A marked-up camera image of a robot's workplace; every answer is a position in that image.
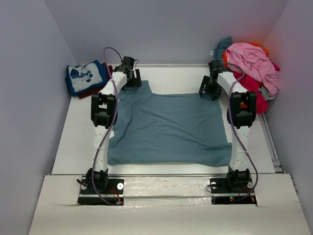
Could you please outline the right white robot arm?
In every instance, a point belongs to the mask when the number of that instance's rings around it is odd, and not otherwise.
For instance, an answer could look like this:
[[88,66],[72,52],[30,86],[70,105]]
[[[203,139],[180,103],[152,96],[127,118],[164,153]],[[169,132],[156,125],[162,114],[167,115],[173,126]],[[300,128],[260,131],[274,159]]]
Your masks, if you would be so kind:
[[256,119],[256,92],[244,88],[235,78],[232,70],[220,60],[208,63],[210,75],[205,75],[199,94],[209,94],[212,100],[220,98],[222,91],[228,95],[227,121],[232,130],[232,152],[225,178],[211,180],[212,193],[238,193],[251,182],[247,150],[248,135]]

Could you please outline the grey-blue t shirt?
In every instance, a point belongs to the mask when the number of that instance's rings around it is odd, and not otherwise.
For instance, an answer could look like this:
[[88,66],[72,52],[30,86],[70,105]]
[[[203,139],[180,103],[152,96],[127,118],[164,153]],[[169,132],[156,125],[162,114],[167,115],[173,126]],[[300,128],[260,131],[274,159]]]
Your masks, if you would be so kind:
[[119,92],[108,164],[227,166],[231,159],[220,103],[198,94],[155,94],[148,81]]

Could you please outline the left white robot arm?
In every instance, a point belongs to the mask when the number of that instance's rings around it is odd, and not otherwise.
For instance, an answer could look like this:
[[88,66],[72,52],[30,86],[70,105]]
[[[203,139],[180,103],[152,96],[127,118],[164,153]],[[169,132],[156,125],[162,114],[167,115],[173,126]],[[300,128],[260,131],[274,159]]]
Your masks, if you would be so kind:
[[91,96],[91,121],[94,125],[94,157],[86,174],[88,183],[97,193],[108,189],[108,148],[113,125],[117,121],[118,94],[125,88],[141,87],[141,77],[135,59],[123,57],[102,90]]

